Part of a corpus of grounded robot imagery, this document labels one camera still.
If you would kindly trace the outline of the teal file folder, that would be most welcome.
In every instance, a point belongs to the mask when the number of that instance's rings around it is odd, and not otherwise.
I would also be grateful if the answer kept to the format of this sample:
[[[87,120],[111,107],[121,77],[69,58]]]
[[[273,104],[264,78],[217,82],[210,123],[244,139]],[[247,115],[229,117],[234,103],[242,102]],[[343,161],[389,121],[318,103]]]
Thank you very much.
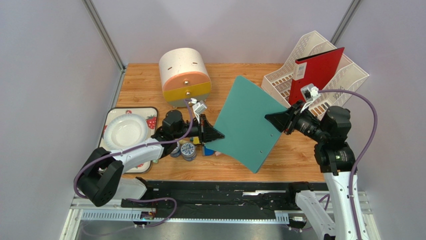
[[[259,86],[239,75],[214,124],[224,138],[205,146],[234,158],[256,174],[281,137],[265,116],[286,110]]]

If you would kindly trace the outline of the red file folder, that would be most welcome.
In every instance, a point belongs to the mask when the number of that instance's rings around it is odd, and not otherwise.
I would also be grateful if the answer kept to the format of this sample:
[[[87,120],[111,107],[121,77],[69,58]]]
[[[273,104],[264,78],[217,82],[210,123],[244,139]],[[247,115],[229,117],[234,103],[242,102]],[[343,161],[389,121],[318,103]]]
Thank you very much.
[[[288,103],[293,105],[297,101],[303,100],[301,89],[309,84],[322,90],[334,77],[344,50],[344,47],[340,47],[296,59]]]

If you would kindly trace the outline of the round drawer storage box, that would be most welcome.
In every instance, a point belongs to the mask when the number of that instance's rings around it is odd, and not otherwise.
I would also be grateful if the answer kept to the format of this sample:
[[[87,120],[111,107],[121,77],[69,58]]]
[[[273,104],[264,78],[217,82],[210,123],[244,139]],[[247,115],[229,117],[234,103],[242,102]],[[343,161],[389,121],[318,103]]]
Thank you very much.
[[[159,60],[161,89],[165,101],[173,107],[185,107],[185,99],[204,101],[212,90],[212,81],[201,54],[189,47],[166,52]]]

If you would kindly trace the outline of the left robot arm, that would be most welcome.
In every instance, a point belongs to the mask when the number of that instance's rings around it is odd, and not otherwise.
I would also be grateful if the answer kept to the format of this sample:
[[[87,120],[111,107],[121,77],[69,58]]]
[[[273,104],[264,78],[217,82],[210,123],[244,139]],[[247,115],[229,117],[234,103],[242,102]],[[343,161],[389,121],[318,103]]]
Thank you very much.
[[[170,155],[180,140],[193,137],[206,144],[224,139],[225,135],[208,122],[205,114],[184,121],[179,110],[170,110],[161,127],[143,143],[116,151],[96,148],[75,176],[74,192],[90,200],[96,207],[101,207],[114,197],[125,172]]]

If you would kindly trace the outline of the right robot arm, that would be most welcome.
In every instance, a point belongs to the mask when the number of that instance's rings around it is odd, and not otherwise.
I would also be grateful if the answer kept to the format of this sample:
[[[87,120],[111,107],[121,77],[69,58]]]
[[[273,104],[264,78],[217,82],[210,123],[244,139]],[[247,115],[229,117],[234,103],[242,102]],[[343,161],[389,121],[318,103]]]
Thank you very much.
[[[351,174],[356,158],[346,142],[352,125],[350,111],[330,106],[322,119],[303,109],[299,100],[283,112],[265,115],[279,132],[298,131],[316,142],[314,157],[323,174],[332,203],[331,218],[308,182],[293,182],[291,203],[303,211],[320,240],[368,240],[359,203],[357,176]]]

